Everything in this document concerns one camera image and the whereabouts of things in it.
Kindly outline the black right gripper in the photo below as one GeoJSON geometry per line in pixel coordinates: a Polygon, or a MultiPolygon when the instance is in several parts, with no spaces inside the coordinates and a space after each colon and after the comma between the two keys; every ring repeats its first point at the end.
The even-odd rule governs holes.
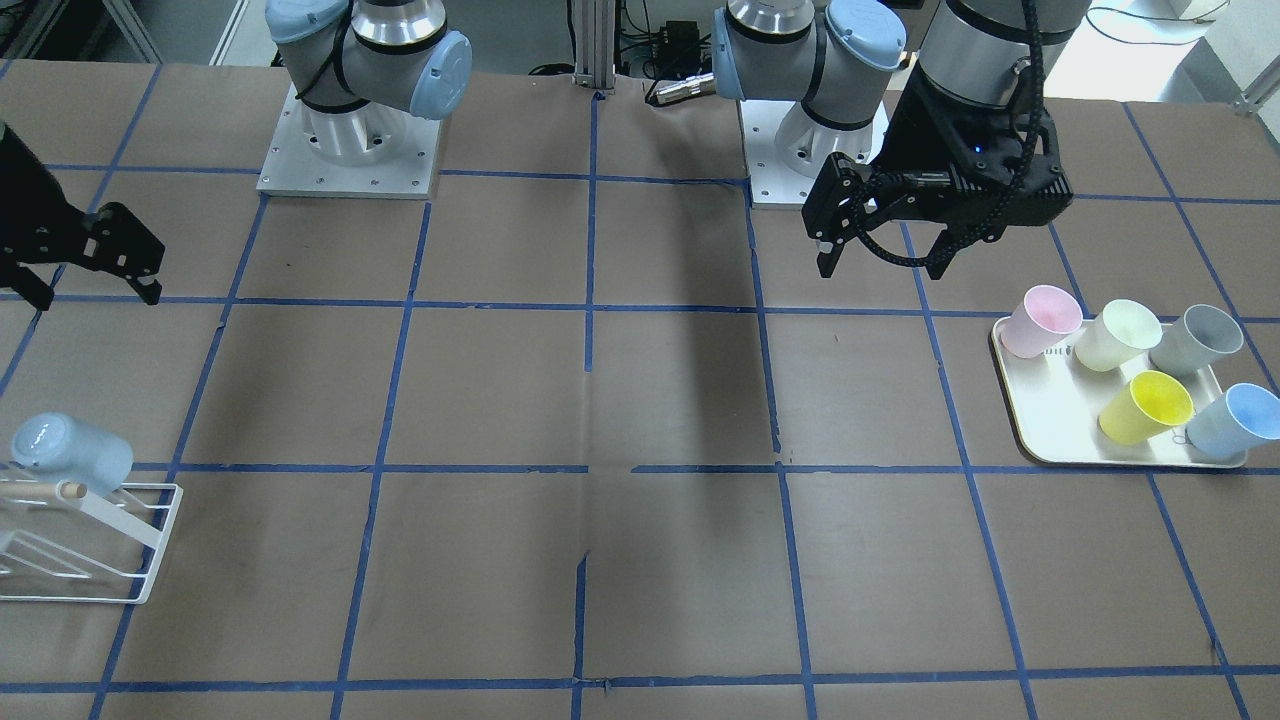
{"type": "Polygon", "coordinates": [[[165,246],[128,206],[79,210],[10,126],[3,127],[1,181],[4,290],[46,313],[55,292],[29,268],[69,263],[122,278],[146,305],[159,305],[165,246]]]}

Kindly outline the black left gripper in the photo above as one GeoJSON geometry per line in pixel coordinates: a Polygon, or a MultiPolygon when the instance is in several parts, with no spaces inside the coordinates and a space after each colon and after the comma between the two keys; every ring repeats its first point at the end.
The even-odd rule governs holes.
{"type": "MultiPolygon", "coordinates": [[[[954,97],[924,72],[913,72],[883,146],[870,161],[869,172],[882,182],[870,191],[877,210],[867,218],[867,231],[890,219],[946,224],[925,256],[932,281],[940,281],[963,250],[988,241],[991,227],[979,223],[1021,165],[1023,137],[1015,131],[1029,128],[1030,72],[1004,76],[1015,79],[1011,102],[980,108],[954,97]]],[[[1046,225],[1074,200],[1053,119],[1041,109],[1030,169],[991,223],[996,228],[1046,225]]],[[[856,240],[849,233],[854,197],[869,184],[861,174],[849,156],[832,152],[803,205],[805,229],[815,240],[815,266],[824,279],[833,275],[849,241],[856,240]]]]}

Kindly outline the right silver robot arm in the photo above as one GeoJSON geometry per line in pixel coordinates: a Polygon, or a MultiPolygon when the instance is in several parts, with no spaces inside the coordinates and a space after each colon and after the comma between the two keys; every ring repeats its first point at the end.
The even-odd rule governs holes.
{"type": "MultiPolygon", "coordinates": [[[[474,68],[466,35],[440,1],[270,1],[265,22],[291,74],[259,190],[274,196],[410,197],[428,192],[439,124],[474,68]]],[[[3,126],[3,288],[45,311],[38,265],[124,281],[147,305],[163,296],[160,238],[125,205],[72,204],[50,169],[3,126]]]]}

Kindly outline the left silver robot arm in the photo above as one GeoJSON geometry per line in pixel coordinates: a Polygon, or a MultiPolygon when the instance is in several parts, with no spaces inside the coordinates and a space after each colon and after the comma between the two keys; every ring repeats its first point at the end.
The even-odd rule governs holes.
{"type": "Polygon", "coordinates": [[[1073,202],[1046,77],[1087,1],[942,1],[887,124],[858,159],[908,29],[882,1],[727,1],[716,10],[716,87],[790,104],[785,147],[813,178],[803,204],[822,277],[860,243],[941,278],[1010,227],[1047,225],[1073,202]]]}

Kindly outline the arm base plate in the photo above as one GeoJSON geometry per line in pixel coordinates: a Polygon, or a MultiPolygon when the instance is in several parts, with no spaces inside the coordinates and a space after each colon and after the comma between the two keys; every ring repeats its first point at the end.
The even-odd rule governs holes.
{"type": "Polygon", "coordinates": [[[832,129],[813,120],[799,101],[745,100],[739,104],[751,201],[758,208],[799,209],[828,156],[846,156],[868,176],[881,152],[890,119],[883,102],[870,124],[832,129]]]}
{"type": "Polygon", "coordinates": [[[273,197],[429,200],[443,123],[370,102],[315,111],[288,88],[256,188],[273,197]]]}

